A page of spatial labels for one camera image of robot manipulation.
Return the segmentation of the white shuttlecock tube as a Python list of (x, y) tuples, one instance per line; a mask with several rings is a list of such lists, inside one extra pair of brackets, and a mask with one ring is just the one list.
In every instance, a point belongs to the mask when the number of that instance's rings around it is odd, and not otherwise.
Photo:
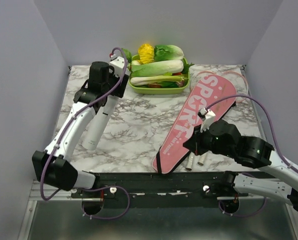
[(86, 136), (82, 142), (82, 146), (87, 149), (94, 151), (104, 133), (104, 130), (111, 118), (112, 113), (118, 103), (119, 98), (116, 96), (108, 96), (107, 103), (101, 107), (96, 116), (91, 121)]

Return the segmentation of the pink racket bag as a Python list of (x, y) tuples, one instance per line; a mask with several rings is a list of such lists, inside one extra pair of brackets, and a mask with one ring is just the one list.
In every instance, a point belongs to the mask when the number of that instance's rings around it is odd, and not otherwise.
[(194, 127), (202, 123), (198, 111), (236, 94), (235, 86), (222, 76), (210, 74), (198, 80), (152, 162), (154, 170), (159, 174), (172, 172), (190, 154), (183, 143), (192, 136)]

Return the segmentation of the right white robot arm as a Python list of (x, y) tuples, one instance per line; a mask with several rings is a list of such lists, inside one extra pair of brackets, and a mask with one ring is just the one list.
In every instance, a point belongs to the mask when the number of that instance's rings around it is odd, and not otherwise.
[(221, 180), (210, 186), (210, 193), (218, 197), (247, 193), (273, 198), (298, 212), (298, 166), (287, 165), (263, 139), (243, 136), (235, 125), (221, 119), (206, 130), (196, 126), (183, 147), (197, 156), (211, 152), (230, 157), (244, 167), (258, 169), (277, 179), (270, 181), (225, 171)]

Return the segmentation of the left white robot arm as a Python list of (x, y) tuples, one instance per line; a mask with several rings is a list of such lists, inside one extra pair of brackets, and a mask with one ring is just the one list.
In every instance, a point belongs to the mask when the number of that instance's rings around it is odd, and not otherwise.
[(43, 151), (35, 151), (32, 156), (41, 185), (65, 191), (95, 188), (95, 174), (77, 170), (70, 160), (84, 131), (87, 131), (86, 148), (97, 147), (118, 100), (123, 98), (129, 78), (127, 64), (122, 57), (91, 64), (89, 78), (75, 93), (63, 126)]

